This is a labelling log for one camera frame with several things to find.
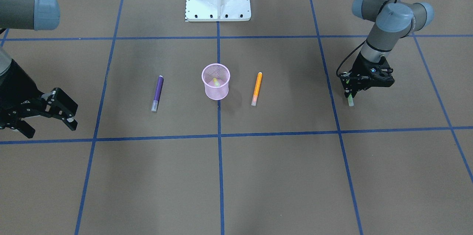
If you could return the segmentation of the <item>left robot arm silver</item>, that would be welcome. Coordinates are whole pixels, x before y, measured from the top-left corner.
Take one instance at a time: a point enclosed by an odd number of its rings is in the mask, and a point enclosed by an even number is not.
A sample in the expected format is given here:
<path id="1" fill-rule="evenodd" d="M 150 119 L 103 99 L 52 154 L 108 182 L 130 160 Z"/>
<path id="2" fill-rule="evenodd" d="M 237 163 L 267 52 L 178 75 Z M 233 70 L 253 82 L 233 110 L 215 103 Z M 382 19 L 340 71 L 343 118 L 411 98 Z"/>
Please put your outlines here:
<path id="1" fill-rule="evenodd" d="M 355 48 L 358 55 L 351 69 L 343 73 L 336 70 L 350 105 L 360 91 L 394 84 L 387 57 L 401 38 L 430 25 L 435 16 L 428 3 L 407 4 L 400 0 L 354 0 L 352 12 L 373 22 L 373 27 L 366 40 Z"/>

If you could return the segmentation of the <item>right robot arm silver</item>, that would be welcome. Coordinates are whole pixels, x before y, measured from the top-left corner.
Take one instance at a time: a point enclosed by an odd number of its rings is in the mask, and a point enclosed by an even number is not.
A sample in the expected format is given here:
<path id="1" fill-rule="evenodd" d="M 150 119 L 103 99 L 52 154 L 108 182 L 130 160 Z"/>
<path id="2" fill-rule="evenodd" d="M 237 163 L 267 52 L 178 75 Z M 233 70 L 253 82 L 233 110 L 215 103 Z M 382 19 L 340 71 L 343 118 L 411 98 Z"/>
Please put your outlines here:
<path id="1" fill-rule="evenodd" d="M 8 28 L 51 31 L 60 22 L 57 0 L 0 0 L 1 31 Z M 22 67 L 1 49 L 0 57 L 1 129 L 12 129 L 33 138 L 35 129 L 25 118 L 43 116 L 61 120 L 75 131 L 78 104 L 61 88 L 41 92 Z"/>

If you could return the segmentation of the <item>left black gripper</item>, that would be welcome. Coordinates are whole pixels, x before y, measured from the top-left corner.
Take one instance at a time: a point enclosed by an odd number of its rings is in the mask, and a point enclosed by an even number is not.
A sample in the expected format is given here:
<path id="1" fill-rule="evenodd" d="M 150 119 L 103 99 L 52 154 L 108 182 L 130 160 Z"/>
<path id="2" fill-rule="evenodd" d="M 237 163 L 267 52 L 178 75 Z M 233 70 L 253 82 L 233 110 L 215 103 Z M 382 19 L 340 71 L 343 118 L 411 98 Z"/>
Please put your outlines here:
<path id="1" fill-rule="evenodd" d="M 362 53 L 358 53 L 355 62 L 349 72 L 340 73 L 340 80 L 344 88 L 344 95 L 348 100 L 355 98 L 356 94 L 368 90 L 368 67 L 375 64 L 388 63 L 384 55 L 380 55 L 378 62 L 367 60 Z"/>

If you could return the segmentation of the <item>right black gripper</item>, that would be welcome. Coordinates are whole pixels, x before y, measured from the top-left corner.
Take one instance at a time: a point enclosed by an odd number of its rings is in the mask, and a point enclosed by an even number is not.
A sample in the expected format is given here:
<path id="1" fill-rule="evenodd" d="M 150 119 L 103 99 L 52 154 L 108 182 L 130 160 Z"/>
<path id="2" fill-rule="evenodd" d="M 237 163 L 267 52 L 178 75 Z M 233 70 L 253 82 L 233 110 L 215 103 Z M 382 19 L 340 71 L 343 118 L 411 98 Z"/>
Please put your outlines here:
<path id="1" fill-rule="evenodd" d="M 22 120 L 18 112 L 7 112 L 25 101 L 41 97 L 45 109 L 42 114 L 47 118 L 61 120 L 70 130 L 75 131 L 78 122 L 75 115 L 78 104 L 61 88 L 54 88 L 51 92 L 43 93 L 28 74 L 15 60 L 0 78 L 0 129 L 17 130 L 26 138 L 34 137 L 35 129 Z"/>

